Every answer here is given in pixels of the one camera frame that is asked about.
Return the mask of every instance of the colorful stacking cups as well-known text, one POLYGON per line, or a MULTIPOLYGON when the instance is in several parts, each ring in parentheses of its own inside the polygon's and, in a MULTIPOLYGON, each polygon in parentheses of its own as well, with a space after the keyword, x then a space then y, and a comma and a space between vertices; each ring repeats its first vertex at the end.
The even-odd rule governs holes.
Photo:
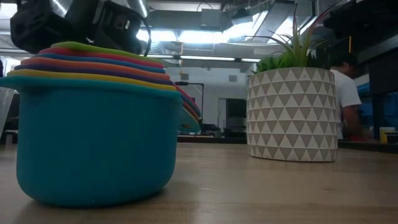
POLYGON ((200 112, 159 65, 61 43, 0 78, 21 94, 21 189, 49 205, 103 207, 163 188, 174 171, 177 130, 196 130, 200 112))

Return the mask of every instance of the person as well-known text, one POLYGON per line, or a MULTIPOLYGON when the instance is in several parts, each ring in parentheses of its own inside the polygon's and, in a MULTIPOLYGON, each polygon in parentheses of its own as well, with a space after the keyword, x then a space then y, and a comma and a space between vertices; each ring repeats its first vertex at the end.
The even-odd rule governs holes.
POLYGON ((358 106, 361 104, 358 89, 352 79, 357 73, 358 59, 349 53, 333 54, 330 71, 335 75, 337 135, 362 139, 362 126, 359 122, 358 106))

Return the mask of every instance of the table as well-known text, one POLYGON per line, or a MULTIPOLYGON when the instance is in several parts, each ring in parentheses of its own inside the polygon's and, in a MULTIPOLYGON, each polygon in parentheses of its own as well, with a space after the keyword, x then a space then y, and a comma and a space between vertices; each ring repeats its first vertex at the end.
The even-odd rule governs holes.
POLYGON ((249 157, 244 145, 179 144, 174 176, 159 194, 73 210, 24 195, 15 151, 0 148, 2 224, 398 223, 395 154, 342 149, 334 163, 296 163, 249 157))

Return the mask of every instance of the yellow object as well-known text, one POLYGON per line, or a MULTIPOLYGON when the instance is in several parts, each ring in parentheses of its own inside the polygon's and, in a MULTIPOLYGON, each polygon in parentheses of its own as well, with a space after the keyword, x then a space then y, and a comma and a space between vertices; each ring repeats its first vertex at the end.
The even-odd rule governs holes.
POLYGON ((28 77, 44 77, 44 78, 76 78, 76 79, 85 79, 85 80, 102 80, 109 82, 119 82, 119 83, 127 83, 139 86, 145 86, 149 88, 155 88, 158 90, 172 90, 177 91, 174 86, 171 85, 162 85, 149 83, 140 80, 134 80, 131 78, 123 78, 123 77, 113 77, 109 75, 97 75, 97 74, 87 74, 87 73, 67 73, 67 72, 46 72, 39 70, 31 70, 31 69, 21 69, 14 70, 8 73, 8 76, 13 75, 21 75, 28 77))
POLYGON ((393 127, 381 127, 380 128, 380 142, 381 143, 387 143, 387 135, 386 133, 391 133, 396 131, 395 128, 393 127))

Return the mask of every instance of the man's arm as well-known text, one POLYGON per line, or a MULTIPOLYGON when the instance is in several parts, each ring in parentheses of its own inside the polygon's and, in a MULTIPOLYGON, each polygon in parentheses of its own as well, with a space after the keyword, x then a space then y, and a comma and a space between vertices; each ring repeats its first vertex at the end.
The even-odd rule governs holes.
POLYGON ((346 106, 343 108, 343 117, 345 120, 345 131, 349 135, 362 137, 362 126, 359 122, 357 106, 346 106))
POLYGON ((341 87, 341 108, 345 121, 345 129, 349 135, 362 137, 362 126, 359 122, 358 105, 361 104, 358 89, 354 80, 345 82, 341 87))

